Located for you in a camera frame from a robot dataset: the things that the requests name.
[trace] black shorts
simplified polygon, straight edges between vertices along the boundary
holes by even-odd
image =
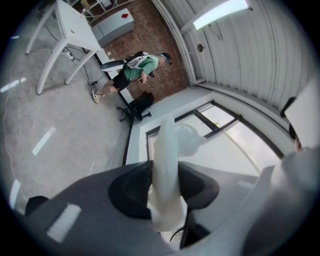
[[[121,69],[119,74],[116,77],[114,77],[112,81],[114,82],[113,87],[118,89],[118,92],[122,91],[131,83],[127,80],[123,69]]]

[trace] round ceiling fixture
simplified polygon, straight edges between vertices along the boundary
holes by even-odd
[[[205,48],[205,47],[204,47],[201,43],[198,44],[197,49],[198,49],[199,53],[202,53],[202,51],[204,50],[204,48]]]

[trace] green shirt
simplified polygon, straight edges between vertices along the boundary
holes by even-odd
[[[131,69],[130,67],[125,67],[124,75],[128,81],[134,81],[139,77],[141,77],[142,70],[146,75],[149,75],[152,71],[154,71],[158,67],[158,58],[154,55],[150,55],[143,62],[141,62],[138,67],[142,69],[139,69],[139,68]]]

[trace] ceiling light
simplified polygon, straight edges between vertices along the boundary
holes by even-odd
[[[198,30],[204,27],[205,25],[220,19],[221,17],[248,8],[248,4],[245,0],[229,0],[208,11],[200,18],[198,18],[195,22],[193,22],[193,24],[195,28]]]

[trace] window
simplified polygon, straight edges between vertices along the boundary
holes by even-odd
[[[205,104],[175,121],[195,127],[200,136],[207,138],[195,155],[179,157],[179,161],[258,176],[265,167],[275,165],[282,157],[282,153],[254,126],[215,102]],[[154,158],[159,129],[147,133],[150,160]]]

